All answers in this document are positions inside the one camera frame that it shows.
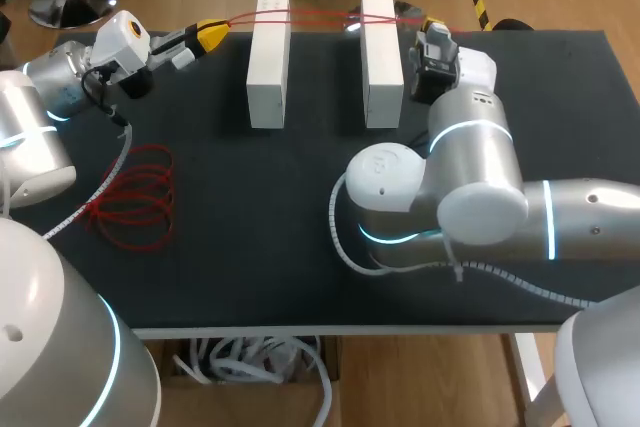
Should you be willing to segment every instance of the coiled red cable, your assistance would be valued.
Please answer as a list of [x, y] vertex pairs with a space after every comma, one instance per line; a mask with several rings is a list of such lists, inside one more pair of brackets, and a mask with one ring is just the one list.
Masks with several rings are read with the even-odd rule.
[[[163, 145], [148, 144], [131, 149], [126, 162], [131, 163], [132, 157], [142, 154], [145, 160], [160, 154], [164, 161], [145, 162], [124, 168], [111, 185], [87, 206], [82, 215], [89, 216], [87, 229], [95, 226], [117, 247], [148, 252], [164, 246], [173, 234], [173, 156]], [[103, 181], [114, 164], [115, 161], [107, 169]], [[154, 237], [155, 230], [161, 232], [158, 238]], [[132, 236], [145, 239], [151, 236], [153, 240], [133, 243], [122, 238]]]

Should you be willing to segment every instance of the yellow black warning tape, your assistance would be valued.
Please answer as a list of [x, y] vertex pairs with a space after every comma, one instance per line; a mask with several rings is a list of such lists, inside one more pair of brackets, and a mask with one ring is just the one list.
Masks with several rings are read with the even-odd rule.
[[489, 22], [489, 16], [487, 15], [487, 9], [484, 6], [483, 0], [473, 0], [473, 6], [476, 9], [476, 16], [478, 22], [480, 22], [480, 28], [484, 31], [493, 30], [491, 22]]

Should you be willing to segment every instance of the robotic arm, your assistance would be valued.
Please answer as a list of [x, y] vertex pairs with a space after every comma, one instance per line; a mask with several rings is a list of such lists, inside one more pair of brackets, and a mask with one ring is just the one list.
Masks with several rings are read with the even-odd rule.
[[33, 81], [49, 117], [68, 120], [99, 98], [100, 76], [133, 99], [153, 88], [153, 71], [171, 62], [179, 70], [215, 49], [229, 32], [223, 20], [203, 20], [163, 37], [151, 37], [130, 12], [104, 24], [93, 46], [69, 41], [19, 68]]
[[[434, 48], [434, 38], [445, 42]], [[474, 62], [460, 60], [469, 49], [446, 39], [446, 27], [433, 24], [412, 52], [414, 96], [437, 97], [428, 157], [378, 144], [347, 168], [347, 191], [373, 259], [403, 268], [454, 259], [638, 257], [640, 188], [598, 179], [523, 182], [493, 93], [495, 63], [477, 51]]]
[[[8, 186], [11, 206], [31, 205], [75, 182], [76, 171], [53, 121], [66, 121], [98, 102], [116, 85], [131, 98], [153, 88], [153, 71], [170, 62], [177, 70], [212, 51], [229, 32], [225, 21], [205, 20], [163, 37], [151, 37], [127, 11], [99, 30], [93, 46], [69, 41], [0, 74], [0, 198]], [[112, 120], [126, 121], [110, 106]]]

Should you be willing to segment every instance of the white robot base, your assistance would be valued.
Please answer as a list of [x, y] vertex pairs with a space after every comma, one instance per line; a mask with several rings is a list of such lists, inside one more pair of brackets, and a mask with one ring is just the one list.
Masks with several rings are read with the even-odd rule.
[[0, 425], [150, 426], [153, 359], [38, 234], [0, 219]]

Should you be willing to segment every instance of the white cable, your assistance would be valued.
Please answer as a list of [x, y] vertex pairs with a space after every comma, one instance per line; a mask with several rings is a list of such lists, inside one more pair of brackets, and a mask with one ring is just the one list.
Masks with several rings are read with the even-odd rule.
[[102, 193], [106, 190], [106, 188], [109, 187], [109, 185], [111, 185], [111, 182], [113, 182], [113, 179], [115, 179], [116, 175], [118, 175], [118, 172], [120, 172], [120, 169], [122, 168], [122, 164], [124, 164], [124, 161], [126, 160], [127, 155], [129, 154], [129, 150], [131, 149], [132, 142], [133, 142], [133, 128], [131, 127], [131, 124], [129, 124], [124, 128], [124, 145], [122, 146], [122, 151], [120, 152], [120, 156], [118, 157], [118, 160], [113, 166], [113, 169], [111, 169], [111, 172], [109, 173], [105, 181], [102, 183], [100, 187], [98, 187], [98, 190], [96, 190], [94, 194], [91, 197], [89, 197], [89, 200], [87, 200], [78, 210], [76, 210], [73, 214], [71, 214], [69, 217], [67, 217], [58, 225], [56, 225], [49, 232], [44, 234], [42, 236], [44, 240], [49, 240], [51, 237], [58, 234], [64, 228], [69, 226], [76, 218], [78, 218], [80, 214], [82, 214], [86, 210], [87, 206], [91, 202], [93, 202], [100, 195], [102, 195]]
[[[212, 373], [226, 382], [271, 382], [275, 384], [282, 384], [289, 380], [288, 371], [293, 370], [293, 363], [298, 360], [300, 352], [304, 352], [312, 359], [312, 365], [317, 367], [320, 374], [320, 381], [322, 383], [322, 389], [324, 391], [324, 399], [322, 406], [318, 411], [316, 420], [313, 423], [313, 427], [322, 427], [329, 411], [331, 410], [332, 391], [331, 381], [329, 379], [329, 373], [322, 361], [320, 355], [320, 338], [315, 336], [316, 348], [302, 342], [296, 337], [257, 337], [257, 338], [244, 338], [244, 337], [225, 337], [221, 339], [211, 350], [209, 354], [209, 364]], [[211, 384], [216, 380], [209, 379], [202, 374], [199, 361], [205, 356], [206, 346], [208, 346], [209, 339], [203, 339], [200, 344], [200, 348], [197, 346], [197, 339], [191, 339], [189, 345], [189, 356], [191, 365], [187, 365], [179, 356], [174, 355], [173, 360], [184, 372], [191, 376], [200, 384]], [[231, 346], [232, 352], [229, 353], [229, 357], [219, 358], [222, 351]], [[276, 349], [282, 347], [289, 347], [290, 357], [289, 360], [279, 367], [273, 367], [274, 372], [267, 371], [264, 368], [259, 367], [263, 365], [265, 360], [269, 358], [269, 355]]]
[[[345, 253], [344, 249], [342, 248], [342, 245], [340, 244], [340, 240], [338, 239], [338, 232], [336, 230], [336, 221], [335, 221], [336, 220], [335, 219], [336, 200], [338, 198], [338, 192], [340, 191], [340, 188], [345, 182], [345, 175], [346, 174], [342, 174], [340, 176], [340, 178], [337, 180], [336, 184], [334, 185], [333, 190], [331, 191], [331, 197], [329, 198], [329, 229], [331, 230], [331, 238], [333, 239], [333, 245], [335, 246], [336, 251], [338, 252], [338, 255], [344, 261], [344, 263], [347, 264], [347, 266], [349, 266], [350, 268], [352, 268], [353, 270], [355, 270], [360, 274], [369, 275], [369, 276], [380, 276], [380, 275], [387, 275], [392, 273], [411, 272], [414, 270], [424, 269], [427, 267], [454, 267], [454, 268], [456, 267], [454, 264], [451, 264], [449, 262], [429, 262], [425, 264], [411, 265], [408, 267], [394, 268], [394, 267], [389, 267], [387, 265], [383, 265], [372, 258], [372, 260], [374, 261], [374, 263], [378, 268], [368, 269], [352, 261], [349, 258], [349, 256]], [[468, 267], [473, 270], [478, 270], [480, 272], [493, 274], [497, 277], [500, 277], [501, 279], [506, 280], [507, 282], [510, 282], [516, 287], [524, 289], [531, 294], [537, 295], [539, 297], [543, 297], [547, 300], [551, 300], [551, 301], [558, 302], [565, 305], [570, 305], [572, 307], [579, 307], [582, 309], [586, 309], [588, 307], [591, 307], [597, 304], [597, 302], [593, 302], [591, 300], [569, 297], [563, 294], [559, 294], [557, 292], [552, 292], [550, 290], [543, 289], [534, 284], [531, 284], [530, 282], [527, 282], [524, 279], [521, 279], [520, 277], [517, 277], [507, 272], [506, 270], [500, 269], [498, 267], [494, 267], [489, 264], [485, 264], [484, 262], [458, 262], [458, 264], [459, 264], [459, 268]]]
[[202, 370], [200, 370], [200, 362], [198, 361], [198, 339], [191, 339], [189, 341], [189, 361], [191, 362], [191, 367], [193, 368], [192, 377], [197, 377], [196, 380], [198, 380], [198, 382], [200, 382], [201, 384], [210, 384], [211, 381], [207, 378], [206, 375], [202, 373]]
[[2, 216], [8, 219], [11, 208], [11, 181], [2, 158], [0, 158], [0, 179], [2, 179]]
[[320, 411], [316, 416], [313, 427], [322, 427], [327, 421], [327, 417], [329, 417], [329, 411], [331, 410], [332, 401], [331, 380], [329, 379], [329, 372], [327, 372], [327, 367], [324, 365], [320, 354], [318, 354], [318, 352], [309, 344], [302, 342], [296, 337], [285, 337], [282, 340], [289, 344], [292, 344], [300, 350], [303, 350], [316, 362], [316, 366], [318, 367], [318, 374], [320, 374], [320, 381], [322, 382], [322, 388], [324, 390], [324, 399], [322, 400], [322, 406], [320, 407]]
[[202, 379], [179, 356], [174, 355], [173, 361], [176, 363], [176, 365], [178, 365], [182, 370], [184, 370], [189, 376], [195, 379], [198, 383], [204, 384], [204, 382], [202, 382]]

